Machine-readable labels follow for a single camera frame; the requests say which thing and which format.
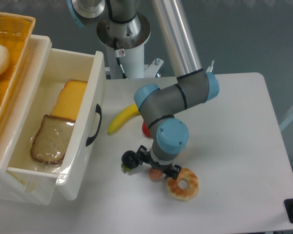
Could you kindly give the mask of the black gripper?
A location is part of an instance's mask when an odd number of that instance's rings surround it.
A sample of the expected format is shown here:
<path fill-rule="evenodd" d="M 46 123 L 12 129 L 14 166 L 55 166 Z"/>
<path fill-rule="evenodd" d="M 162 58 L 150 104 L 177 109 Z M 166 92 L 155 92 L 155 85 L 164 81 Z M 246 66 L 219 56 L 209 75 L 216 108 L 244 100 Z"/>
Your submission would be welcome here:
<path fill-rule="evenodd" d="M 163 172 L 163 174 L 165 174 L 165 179 L 172 178 L 173 180 L 177 180 L 182 169 L 181 166 L 172 165 L 171 162 L 160 161 L 153 151 L 147 152 L 146 147 L 141 145 L 136 152 L 130 152 L 129 165 L 131 168 L 137 168 L 143 162 L 149 164 L 152 168 Z"/>

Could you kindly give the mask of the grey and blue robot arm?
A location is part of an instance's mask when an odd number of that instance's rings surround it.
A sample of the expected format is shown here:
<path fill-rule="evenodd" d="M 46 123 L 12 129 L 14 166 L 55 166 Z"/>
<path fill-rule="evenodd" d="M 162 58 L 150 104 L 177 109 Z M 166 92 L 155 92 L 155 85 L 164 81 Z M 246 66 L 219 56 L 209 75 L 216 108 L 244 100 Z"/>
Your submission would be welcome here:
<path fill-rule="evenodd" d="M 111 49 L 122 78 L 129 78 L 135 56 L 129 51 L 149 38 L 150 25 L 137 12 L 136 0 L 69 0 L 74 21 L 79 26 L 97 23 L 100 41 Z M 145 85 L 134 94 L 136 107 L 153 139 L 150 149 L 127 151 L 122 156 L 122 169 L 129 171 L 146 163 L 177 179 L 181 167 L 173 161 L 188 141 L 186 125 L 175 114 L 215 98 L 219 83 L 211 70 L 205 71 L 197 54 L 182 3 L 179 0 L 154 0 L 153 9 L 161 27 L 177 82 L 166 88 Z M 128 65 L 124 59 L 130 58 Z"/>

